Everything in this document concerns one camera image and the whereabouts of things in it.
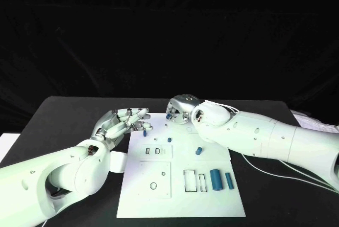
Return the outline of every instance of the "oval hole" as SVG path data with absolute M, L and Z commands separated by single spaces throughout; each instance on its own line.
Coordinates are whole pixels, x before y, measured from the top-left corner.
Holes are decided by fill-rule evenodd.
M 27 190 L 27 189 L 28 189 L 28 185 L 27 185 L 27 183 L 26 183 L 26 181 L 24 181 L 24 180 L 21 180 L 21 186 L 23 186 L 24 190 Z
M 157 184 L 155 184 L 154 182 L 150 184 L 150 188 L 151 188 L 152 190 L 157 188 Z

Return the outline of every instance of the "robotic arm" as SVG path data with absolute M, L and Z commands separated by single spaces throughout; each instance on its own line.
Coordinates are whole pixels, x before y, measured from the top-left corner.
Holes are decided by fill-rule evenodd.
M 187 94 L 170 100 L 165 113 L 167 120 L 178 124 L 191 121 L 204 141 L 303 167 L 339 192 L 339 134 L 291 126 L 230 106 L 200 102 Z
M 148 109 L 109 111 L 88 140 L 0 169 L 0 226 L 36 226 L 93 194 L 109 171 L 111 149 L 124 133 L 150 131 Z

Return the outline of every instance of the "blue cylinder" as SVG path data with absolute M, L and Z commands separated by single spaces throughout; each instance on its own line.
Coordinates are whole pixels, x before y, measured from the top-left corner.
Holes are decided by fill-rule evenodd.
M 202 151 L 203 151 L 202 147 L 197 147 L 196 155 L 199 155 L 202 153 Z
M 217 169 L 213 169 L 209 171 L 210 174 L 210 180 L 212 180 L 212 188 L 215 191 L 219 191 L 223 189 L 222 182 L 220 182 L 220 171 Z
M 230 180 L 229 172 L 225 173 L 225 175 L 226 175 L 226 180 L 228 180 L 228 188 L 229 188 L 229 189 L 233 189 L 233 183 L 232 183 L 232 180 Z

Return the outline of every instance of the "white cable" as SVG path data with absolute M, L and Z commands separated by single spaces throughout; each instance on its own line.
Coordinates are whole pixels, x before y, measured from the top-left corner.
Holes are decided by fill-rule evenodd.
M 297 170 L 294 167 L 291 167 L 284 161 L 279 160 L 279 162 L 290 168 L 292 169 L 295 172 L 298 172 L 300 174 L 303 174 L 304 176 L 307 176 L 308 178 L 311 178 L 314 181 L 317 181 L 318 183 L 324 184 L 326 186 L 328 186 L 330 188 L 333 188 L 330 186 L 330 184 L 327 184 L 326 182 L 323 182 L 321 180 L 318 180 L 317 178 L 314 178 L 313 176 L 307 175 L 305 173 L 303 173 L 300 170 Z
M 225 106 L 235 114 L 239 112 L 239 110 L 232 106 L 223 105 L 220 103 L 216 103 L 216 102 L 212 102 L 212 101 L 207 101 L 207 100 L 204 100 L 204 102 L 209 102 L 209 103 L 212 103 L 215 105 L 219 105 L 219 106 Z
M 264 172 L 265 174 L 268 174 L 268 175 L 271 175 L 271 176 L 298 180 L 298 181 L 301 181 L 301 182 L 305 182 L 305 183 L 308 183 L 308 184 L 313 184 L 313 185 L 315 185 L 315 186 L 318 186 L 318 187 L 321 187 L 321 188 L 330 190 L 330 191 L 334 192 L 334 193 L 339 193 L 339 192 L 336 192 L 334 190 L 328 189 L 327 187 L 323 187 L 323 186 L 320 186 L 320 185 L 317 185 L 317 184 L 314 184 L 314 183 L 311 183 L 311 182 L 308 182 L 308 181 L 304 181 L 304 180 L 301 180 L 301 179 L 298 179 L 298 178 L 295 178 L 295 177 L 285 177 L 285 176 L 275 175 L 275 174 L 268 173 L 268 172 L 262 171 L 261 169 L 258 169 L 251 163 L 249 163 L 249 165 L 251 165 L 256 170 L 259 170 L 261 172 Z
M 46 222 L 47 222 L 47 220 L 43 222 L 43 225 L 41 225 L 41 227 L 46 225 Z

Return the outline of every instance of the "black table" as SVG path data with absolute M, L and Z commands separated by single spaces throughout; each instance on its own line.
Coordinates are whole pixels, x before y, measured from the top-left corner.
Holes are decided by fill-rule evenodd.
M 279 101 L 215 101 L 236 107 L 240 111 L 262 114 L 284 123 L 298 125 L 285 104 Z M 49 97 L 33 115 L 0 167 L 75 146 L 88 139 L 95 122 L 108 110 L 147 107 L 152 113 L 163 113 L 167 102 L 168 99 Z M 124 137 L 116 151 L 127 151 L 128 138 Z M 109 173 L 96 194 L 70 205 L 47 221 L 44 227 L 339 226 L 339 195 L 304 182 L 261 173 L 233 151 L 230 157 L 245 218 L 116 219 L 124 174 Z M 264 171 L 305 180 L 277 160 L 253 157 L 248 160 Z

